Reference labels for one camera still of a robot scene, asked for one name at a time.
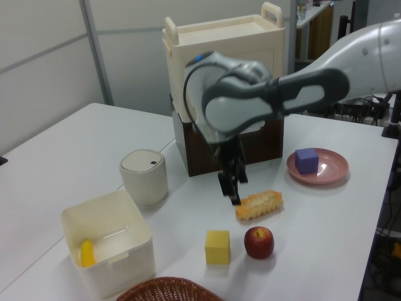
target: plate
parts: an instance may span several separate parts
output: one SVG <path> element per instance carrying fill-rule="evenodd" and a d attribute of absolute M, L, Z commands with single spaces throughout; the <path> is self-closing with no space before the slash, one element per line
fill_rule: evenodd
<path fill-rule="evenodd" d="M 310 184 L 330 184 L 343 179 L 348 173 L 348 162 L 343 156 L 328 149 L 315 149 L 319 155 L 317 173 L 300 174 L 295 166 L 295 152 L 287 159 L 288 172 L 296 179 Z"/>

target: purple cube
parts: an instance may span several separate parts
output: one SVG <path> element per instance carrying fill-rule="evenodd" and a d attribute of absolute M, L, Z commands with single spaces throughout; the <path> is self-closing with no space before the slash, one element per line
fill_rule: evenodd
<path fill-rule="evenodd" d="M 300 174 L 318 172 L 319 155 L 316 149 L 298 149 L 295 151 L 295 166 Z"/>

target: brown basket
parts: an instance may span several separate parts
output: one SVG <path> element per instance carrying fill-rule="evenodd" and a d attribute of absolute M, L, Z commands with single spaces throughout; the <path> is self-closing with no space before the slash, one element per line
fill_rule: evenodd
<path fill-rule="evenodd" d="M 117 301 L 224 301 L 204 287 L 184 278 L 159 277 L 142 282 Z"/>

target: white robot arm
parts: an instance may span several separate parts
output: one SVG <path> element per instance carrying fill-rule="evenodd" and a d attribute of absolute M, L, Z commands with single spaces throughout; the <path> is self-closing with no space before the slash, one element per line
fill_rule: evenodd
<path fill-rule="evenodd" d="M 250 125 L 317 109 L 340 100 L 401 90 L 401 19 L 358 30 L 311 65 L 272 79 L 261 63 L 216 52 L 185 69 L 184 102 L 212 157 L 222 164 L 223 194 L 240 204 L 247 182 L 239 134 Z"/>

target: yellow cube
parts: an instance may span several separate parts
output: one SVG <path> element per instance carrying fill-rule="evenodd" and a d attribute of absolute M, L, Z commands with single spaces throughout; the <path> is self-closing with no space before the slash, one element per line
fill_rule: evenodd
<path fill-rule="evenodd" d="M 208 265 L 228 265 L 230 263 L 229 232 L 209 230 L 206 234 L 205 253 Z"/>

